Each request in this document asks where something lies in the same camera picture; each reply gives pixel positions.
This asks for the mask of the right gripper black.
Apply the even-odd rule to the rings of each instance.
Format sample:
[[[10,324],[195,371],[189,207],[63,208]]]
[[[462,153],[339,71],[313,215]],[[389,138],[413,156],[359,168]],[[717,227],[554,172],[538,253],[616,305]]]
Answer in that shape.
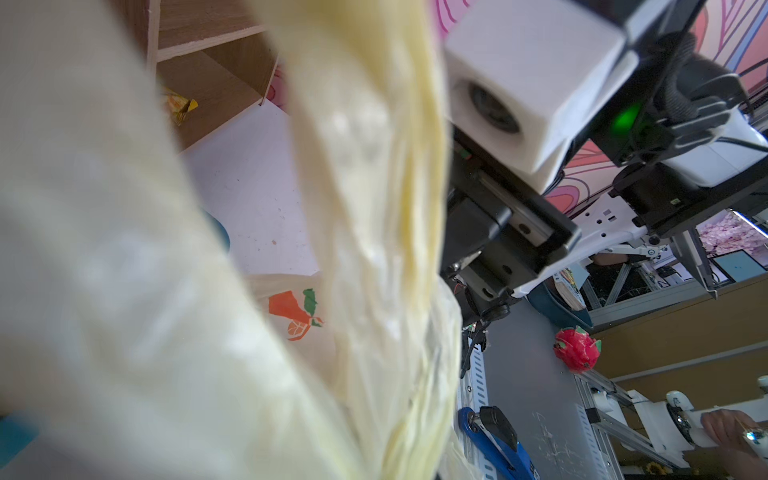
[[[466,133],[453,134],[441,276],[464,320],[506,316],[526,284],[572,253],[581,229]]]

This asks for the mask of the yellowish plastic grocery bag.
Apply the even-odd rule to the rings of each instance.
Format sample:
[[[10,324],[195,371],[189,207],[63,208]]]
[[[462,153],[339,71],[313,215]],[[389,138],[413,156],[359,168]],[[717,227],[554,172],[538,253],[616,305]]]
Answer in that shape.
[[[1,402],[126,479],[431,479],[455,436],[450,130],[422,1],[253,1],[283,54],[323,378],[198,204],[101,1],[1,6]]]

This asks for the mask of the teal plastic basket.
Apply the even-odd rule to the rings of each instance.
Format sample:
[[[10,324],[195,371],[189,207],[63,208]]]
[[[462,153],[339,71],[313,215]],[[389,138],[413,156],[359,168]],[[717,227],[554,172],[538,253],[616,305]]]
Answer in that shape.
[[[224,227],[224,225],[216,217],[211,215],[209,212],[204,210],[203,213],[205,214],[205,217],[211,223],[211,225],[212,225],[214,231],[216,232],[217,237],[221,241],[224,249],[227,252],[229,252],[230,249],[231,249],[231,239],[230,239],[230,235],[229,235],[227,229]]]

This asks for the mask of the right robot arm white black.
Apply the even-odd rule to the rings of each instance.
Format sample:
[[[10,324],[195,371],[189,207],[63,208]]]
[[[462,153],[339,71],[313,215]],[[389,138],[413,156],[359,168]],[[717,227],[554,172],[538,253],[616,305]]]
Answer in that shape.
[[[695,228],[767,180],[700,1],[477,1],[444,38],[454,154],[441,273],[488,326],[568,266],[644,236],[709,292]]]

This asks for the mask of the person hand in background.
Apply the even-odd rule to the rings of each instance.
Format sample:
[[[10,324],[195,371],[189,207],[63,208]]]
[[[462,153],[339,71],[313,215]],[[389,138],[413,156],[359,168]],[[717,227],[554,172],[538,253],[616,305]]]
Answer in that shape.
[[[746,443],[748,429],[759,425],[744,412],[719,409],[700,417],[702,428],[718,446],[721,463],[734,479],[766,479],[767,464]]]

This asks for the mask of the pink toy dragon fruit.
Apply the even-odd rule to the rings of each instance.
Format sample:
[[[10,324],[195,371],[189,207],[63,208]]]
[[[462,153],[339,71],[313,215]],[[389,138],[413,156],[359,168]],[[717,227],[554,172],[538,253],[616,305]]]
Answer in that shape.
[[[592,370],[601,355],[602,341],[581,327],[563,328],[555,335],[555,356],[573,373]]]

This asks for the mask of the wooden shelf unit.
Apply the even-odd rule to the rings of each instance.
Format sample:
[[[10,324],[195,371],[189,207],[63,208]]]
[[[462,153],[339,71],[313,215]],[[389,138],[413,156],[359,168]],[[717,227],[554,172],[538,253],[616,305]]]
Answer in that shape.
[[[182,125],[184,151],[268,97],[279,54],[244,1],[111,1],[150,73],[194,99]]]

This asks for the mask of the yellow chip packet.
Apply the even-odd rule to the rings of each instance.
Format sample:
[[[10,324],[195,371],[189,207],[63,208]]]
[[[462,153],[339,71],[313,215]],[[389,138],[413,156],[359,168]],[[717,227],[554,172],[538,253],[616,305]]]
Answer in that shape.
[[[198,108],[196,100],[184,97],[168,88],[163,88],[161,105],[176,126],[182,125],[188,114]]]

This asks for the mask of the blue handled tool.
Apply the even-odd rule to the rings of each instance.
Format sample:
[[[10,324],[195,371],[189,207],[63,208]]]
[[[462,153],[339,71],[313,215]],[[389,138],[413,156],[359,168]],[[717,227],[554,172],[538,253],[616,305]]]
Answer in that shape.
[[[540,479],[530,455],[499,407],[482,406],[478,410],[462,407],[457,419],[460,430],[480,456],[493,466],[498,479]]]

